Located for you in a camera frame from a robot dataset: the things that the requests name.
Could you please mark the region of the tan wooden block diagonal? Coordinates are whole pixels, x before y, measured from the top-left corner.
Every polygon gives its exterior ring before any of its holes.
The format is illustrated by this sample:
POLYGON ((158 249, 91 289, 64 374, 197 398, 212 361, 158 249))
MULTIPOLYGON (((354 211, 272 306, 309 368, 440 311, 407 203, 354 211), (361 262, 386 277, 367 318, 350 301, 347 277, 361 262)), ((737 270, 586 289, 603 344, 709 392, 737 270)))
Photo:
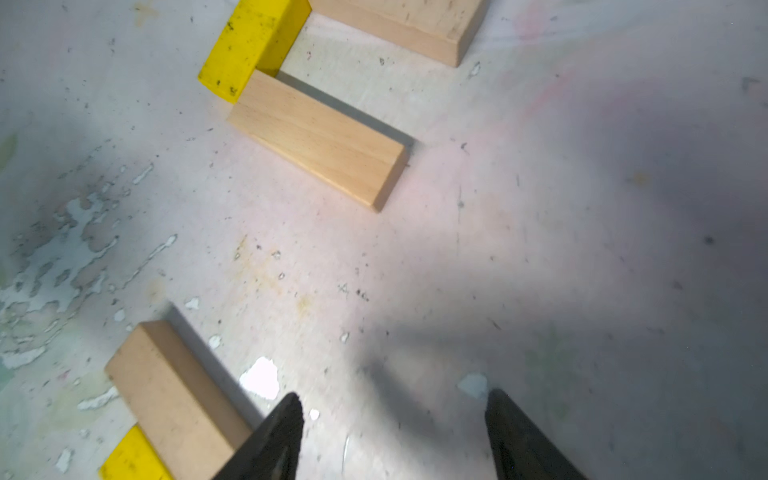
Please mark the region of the tan wooden block diagonal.
POLYGON ((299 79, 252 74, 228 121, 375 212, 404 172, 413 137, 299 79))

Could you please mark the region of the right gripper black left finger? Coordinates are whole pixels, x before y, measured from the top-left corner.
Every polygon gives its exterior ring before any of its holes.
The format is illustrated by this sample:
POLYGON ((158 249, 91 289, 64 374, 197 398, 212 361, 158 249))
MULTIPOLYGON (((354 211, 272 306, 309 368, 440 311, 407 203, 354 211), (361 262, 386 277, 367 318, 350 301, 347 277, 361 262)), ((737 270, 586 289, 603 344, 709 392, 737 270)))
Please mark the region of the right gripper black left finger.
POLYGON ((288 393, 248 437, 214 480, 296 478, 304 429, 303 407, 288 393))

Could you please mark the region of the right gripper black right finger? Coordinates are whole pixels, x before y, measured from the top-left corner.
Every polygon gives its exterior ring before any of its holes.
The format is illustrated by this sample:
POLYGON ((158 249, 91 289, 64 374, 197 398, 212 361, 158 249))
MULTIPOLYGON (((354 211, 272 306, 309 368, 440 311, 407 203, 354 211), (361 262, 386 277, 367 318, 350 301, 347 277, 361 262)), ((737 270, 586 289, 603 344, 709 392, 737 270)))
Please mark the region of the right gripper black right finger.
POLYGON ((485 424, 498 479, 587 479, 501 389, 488 394, 485 424))

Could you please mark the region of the yellow block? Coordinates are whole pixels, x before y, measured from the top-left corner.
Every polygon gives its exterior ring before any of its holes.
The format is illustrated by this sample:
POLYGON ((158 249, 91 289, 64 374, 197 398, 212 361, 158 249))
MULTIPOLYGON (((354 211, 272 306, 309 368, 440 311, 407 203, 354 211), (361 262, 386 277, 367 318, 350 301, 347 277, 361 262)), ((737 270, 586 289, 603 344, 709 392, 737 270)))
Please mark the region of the yellow block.
POLYGON ((240 0, 204 62, 198 80, 234 103, 251 75, 276 76, 312 12, 307 0, 240 0))
POLYGON ((98 473, 104 480, 173 479, 138 424, 126 433, 98 473))

